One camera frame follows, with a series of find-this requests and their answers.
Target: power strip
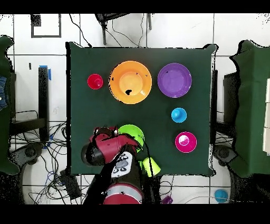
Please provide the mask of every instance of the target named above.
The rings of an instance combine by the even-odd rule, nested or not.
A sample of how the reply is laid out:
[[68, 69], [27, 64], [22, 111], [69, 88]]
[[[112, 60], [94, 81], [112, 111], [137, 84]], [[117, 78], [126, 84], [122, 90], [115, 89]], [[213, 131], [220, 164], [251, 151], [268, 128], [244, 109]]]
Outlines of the power strip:
[[82, 195], [81, 189], [77, 183], [75, 175], [67, 175], [65, 170], [60, 172], [60, 180], [65, 185], [70, 199], [79, 198]]

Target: green bowl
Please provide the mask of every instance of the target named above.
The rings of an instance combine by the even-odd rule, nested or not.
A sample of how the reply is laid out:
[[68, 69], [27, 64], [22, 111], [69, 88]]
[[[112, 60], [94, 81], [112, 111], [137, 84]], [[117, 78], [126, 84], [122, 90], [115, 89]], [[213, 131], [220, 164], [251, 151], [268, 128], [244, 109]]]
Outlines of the green bowl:
[[123, 125], [118, 129], [119, 134], [129, 134], [135, 138], [135, 140], [143, 146], [144, 135], [142, 130], [135, 125]]

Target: blue cup on floor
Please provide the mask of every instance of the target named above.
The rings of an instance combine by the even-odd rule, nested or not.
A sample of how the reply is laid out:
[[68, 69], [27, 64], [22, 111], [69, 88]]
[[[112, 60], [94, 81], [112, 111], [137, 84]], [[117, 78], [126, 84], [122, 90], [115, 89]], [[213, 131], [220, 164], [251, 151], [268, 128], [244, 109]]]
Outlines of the blue cup on floor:
[[215, 198], [218, 203], [224, 203], [228, 199], [228, 193], [227, 191], [223, 189], [219, 189], [215, 191]]
[[171, 119], [176, 123], [182, 123], [187, 119], [187, 112], [183, 108], [175, 108], [171, 112]]

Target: white floor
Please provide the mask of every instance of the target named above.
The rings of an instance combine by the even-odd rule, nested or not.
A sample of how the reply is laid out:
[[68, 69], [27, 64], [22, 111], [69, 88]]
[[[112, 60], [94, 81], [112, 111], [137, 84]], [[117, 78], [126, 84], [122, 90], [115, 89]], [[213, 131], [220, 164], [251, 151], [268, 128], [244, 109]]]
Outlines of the white floor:
[[[114, 20], [113, 27], [128, 36], [136, 44], [142, 36], [141, 21], [143, 14], [135, 13]], [[217, 110], [223, 112], [223, 77], [236, 71], [229, 56], [237, 52], [241, 40], [253, 40], [259, 45], [270, 45], [269, 14], [154, 14], [152, 17], [152, 30], [148, 30], [147, 44], [150, 48], [182, 47], [202, 48], [206, 44], [216, 43], [219, 46], [215, 60], [218, 70], [218, 105]], [[94, 14], [72, 14], [73, 21], [78, 24], [84, 37], [93, 47], [104, 46], [101, 26]], [[58, 16], [42, 14], [41, 27], [34, 28], [35, 35], [58, 35]], [[47, 65], [52, 71], [49, 81], [50, 126], [66, 121], [66, 41], [74, 41], [82, 46], [87, 43], [82, 38], [80, 30], [71, 23], [68, 14], [61, 15], [62, 38], [31, 38], [30, 15], [0, 15], [0, 35], [14, 38], [14, 46], [9, 48], [7, 54], [17, 74], [16, 81], [16, 111], [38, 111], [38, 67]], [[146, 46], [146, 14], [144, 14], [143, 36], [141, 46]], [[136, 47], [125, 36], [112, 30], [112, 21], [108, 22], [108, 31], [122, 46]], [[107, 47], [119, 46], [115, 39], [107, 35]], [[35, 118], [35, 113], [18, 114], [17, 120]], [[223, 119], [222, 113], [217, 113], [218, 120]], [[61, 132], [58, 139], [63, 139]], [[11, 150], [22, 146], [20, 141], [12, 144]], [[51, 167], [51, 157], [44, 150], [42, 153], [47, 166]], [[57, 156], [60, 170], [66, 167], [66, 156]], [[213, 159], [213, 168], [216, 175], [210, 178], [203, 176], [164, 176], [162, 180], [172, 183], [172, 192], [168, 183], [162, 183], [160, 193], [162, 198], [171, 195], [173, 203], [217, 203], [214, 192], [225, 189], [230, 193], [230, 178], [228, 169], [218, 165]], [[29, 192], [40, 192], [46, 182], [47, 172], [44, 161], [39, 158], [33, 166], [27, 166], [23, 179], [23, 191], [26, 203], [33, 203]], [[92, 176], [78, 176], [78, 183], [86, 193], [88, 182]], [[51, 200], [46, 203], [63, 203], [62, 200]]]

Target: table surface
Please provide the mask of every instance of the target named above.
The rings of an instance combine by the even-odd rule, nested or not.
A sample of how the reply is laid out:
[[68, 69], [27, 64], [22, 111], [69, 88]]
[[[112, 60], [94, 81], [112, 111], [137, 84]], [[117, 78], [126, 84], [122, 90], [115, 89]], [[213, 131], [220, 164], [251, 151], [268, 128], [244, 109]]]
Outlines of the table surface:
[[[82, 146], [88, 142], [95, 127], [134, 124], [144, 133], [151, 157], [163, 174], [213, 175], [209, 161], [209, 105], [211, 54], [216, 45], [203, 49], [141, 49], [141, 48], [81, 48], [70, 42], [71, 51], [71, 173], [97, 174], [101, 166], [86, 166], [81, 160]], [[152, 76], [148, 97], [134, 105], [117, 101], [109, 90], [109, 75], [123, 61], [144, 64]], [[169, 98], [158, 88], [159, 71], [169, 63], [186, 66], [192, 85], [180, 98]], [[87, 85], [90, 74], [102, 76], [104, 85], [92, 90]], [[185, 122], [171, 119], [171, 112], [182, 107], [187, 112]], [[197, 147], [191, 153], [181, 153], [175, 147], [176, 136], [184, 131], [193, 133]], [[147, 150], [138, 159], [147, 157]]]

